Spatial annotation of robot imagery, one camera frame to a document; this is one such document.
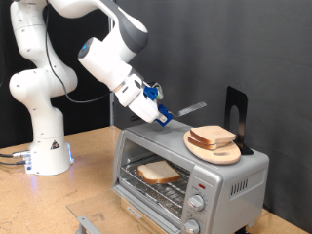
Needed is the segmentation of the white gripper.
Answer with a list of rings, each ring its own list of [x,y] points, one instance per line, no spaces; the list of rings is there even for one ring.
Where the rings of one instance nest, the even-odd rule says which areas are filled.
[[[129,107],[145,122],[152,123],[157,117],[161,122],[165,122],[166,117],[159,113],[156,102],[144,95],[142,80],[136,74],[128,76],[114,90],[114,94],[121,105]]]

